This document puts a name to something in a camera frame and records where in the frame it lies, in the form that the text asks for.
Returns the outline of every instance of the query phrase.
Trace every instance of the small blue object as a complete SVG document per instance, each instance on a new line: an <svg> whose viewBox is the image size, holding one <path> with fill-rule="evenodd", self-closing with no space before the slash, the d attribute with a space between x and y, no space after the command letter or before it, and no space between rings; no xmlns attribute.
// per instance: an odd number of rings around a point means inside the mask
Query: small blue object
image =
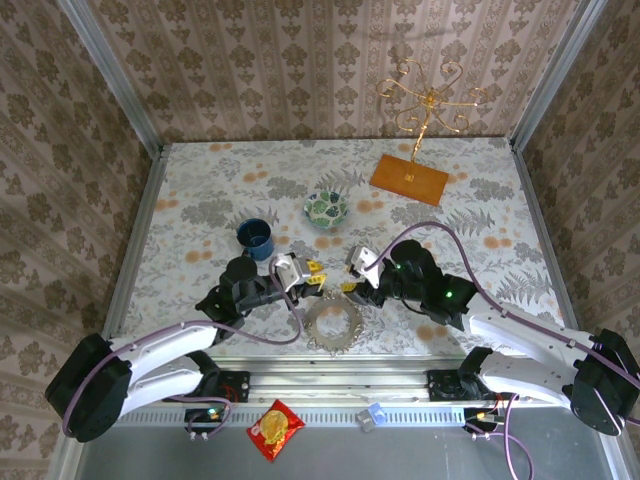
<svg viewBox="0 0 640 480"><path fill-rule="evenodd" d="M384 425L387 423L387 414L384 413L384 410L379 403L374 403L367 410L369 410L373 423L376 425Z"/></svg>

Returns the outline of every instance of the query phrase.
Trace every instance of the floral tablecloth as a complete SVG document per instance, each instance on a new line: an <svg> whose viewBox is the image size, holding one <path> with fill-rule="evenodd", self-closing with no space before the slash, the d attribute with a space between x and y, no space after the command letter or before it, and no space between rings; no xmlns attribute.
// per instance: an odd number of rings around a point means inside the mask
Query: floral tablecloth
<svg viewBox="0 0 640 480"><path fill-rule="evenodd" d="M406 227L438 220L454 228L483 285L499 298L550 322L562 324L557 299L510 149L501 138L426 139L418 161L450 173L439 207L369 185L382 154L409 157L402 139L240 143L189 143L171 147L166 175L146 240L123 326L140 334L184 319L203 318L203 299L226 263L241 253L235 229L250 217L269 222L276 251L293 250L318 260L329 274L326 287L352 280L344 269L349 248L378 252ZM347 219L320 230L302 213L319 189L346 195ZM465 275L457 249L441 231L413 235L447 273ZM266 273L267 262L259 265ZM300 311L317 299L305 299ZM337 312L319 321L323 333L344 329ZM362 309L364 332L347 354L460 355L476 345L499 345L431 322L388 301L383 310ZM283 303L255 309L245 330L264 337L293 335L295 323ZM276 347L238 335L211 349L215 355L327 355L310 349L308 336Z"/></svg>

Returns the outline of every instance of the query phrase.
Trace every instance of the green and white bowl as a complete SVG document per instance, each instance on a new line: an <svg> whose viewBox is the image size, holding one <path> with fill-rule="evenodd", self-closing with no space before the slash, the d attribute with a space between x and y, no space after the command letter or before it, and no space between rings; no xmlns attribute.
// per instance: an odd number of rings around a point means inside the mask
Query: green and white bowl
<svg viewBox="0 0 640 480"><path fill-rule="evenodd" d="M311 194L304 203L304 216L320 228L340 225L348 212L349 209L344 197L329 190Z"/></svg>

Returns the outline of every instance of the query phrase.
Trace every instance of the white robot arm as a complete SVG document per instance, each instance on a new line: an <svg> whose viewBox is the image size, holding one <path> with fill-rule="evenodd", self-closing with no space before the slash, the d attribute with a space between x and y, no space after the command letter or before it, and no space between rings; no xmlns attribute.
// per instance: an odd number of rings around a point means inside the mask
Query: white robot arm
<svg viewBox="0 0 640 480"><path fill-rule="evenodd" d="M63 418L65 434L93 440L122 415L174 396L224 397L225 388L233 388L246 401L249 372L221 372L202 350L234 333L271 342L241 332L245 316L276 301L292 306L320 296L326 277L318 273L320 264L293 253L277 255L272 264L277 283L271 275L259 276L250 258L231 260L219 285L196 305L210 320L183 322L140 339L84 338L45 392Z"/></svg>
<svg viewBox="0 0 640 480"><path fill-rule="evenodd" d="M390 259L355 247L347 267L364 282L347 283L352 301L382 308L387 299L420 302L431 320L479 335L517 350L525 357L476 347L459 370L467 390L510 392L565 408L590 427L619 435L639 392L636 386L597 361L605 357L632 378L640 369L624 339L609 330L598 336L544 322L507 305L464 278L443 274L428 250L415 240L394 243Z"/></svg>

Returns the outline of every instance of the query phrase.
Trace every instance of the chip bag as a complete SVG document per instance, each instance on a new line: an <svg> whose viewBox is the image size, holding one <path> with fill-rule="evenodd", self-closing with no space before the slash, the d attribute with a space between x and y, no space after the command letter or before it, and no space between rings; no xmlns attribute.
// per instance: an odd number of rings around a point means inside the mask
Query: chip bag
<svg viewBox="0 0 640 480"><path fill-rule="evenodd" d="M273 462L282 447L302 427L304 422L284 403L276 400L260 420L247 429L247 433L265 458Z"/></svg>

